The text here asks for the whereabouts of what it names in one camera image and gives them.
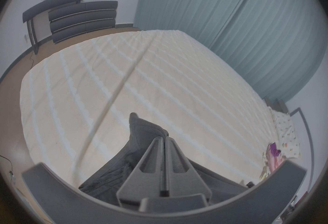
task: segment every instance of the curtain fold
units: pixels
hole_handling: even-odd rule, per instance
[[[317,0],[139,0],[134,26],[185,32],[271,100],[301,90],[328,43]]]

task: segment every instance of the purple cloth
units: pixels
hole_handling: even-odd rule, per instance
[[[281,153],[281,150],[277,149],[276,143],[270,145],[270,151],[273,156],[279,156]]]

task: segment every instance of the pink cloth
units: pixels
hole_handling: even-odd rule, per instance
[[[278,156],[273,155],[273,153],[271,152],[271,148],[273,147],[269,145],[266,151],[266,157],[268,160],[269,170],[272,173],[276,170],[277,167],[281,165],[282,162],[285,161],[285,158],[281,155],[281,153]]]

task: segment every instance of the gray fabric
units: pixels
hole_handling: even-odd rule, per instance
[[[130,114],[129,123],[129,141],[116,156],[79,187],[80,191],[117,206],[119,203],[116,192],[131,174],[151,142],[156,137],[166,138],[169,135],[165,129],[139,118],[136,113]],[[247,190],[247,187],[228,180],[193,161],[190,162],[211,189],[211,204],[222,202]]]

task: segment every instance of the pillow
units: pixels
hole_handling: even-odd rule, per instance
[[[299,140],[290,115],[269,109],[278,133],[278,149],[287,158],[299,157]]]

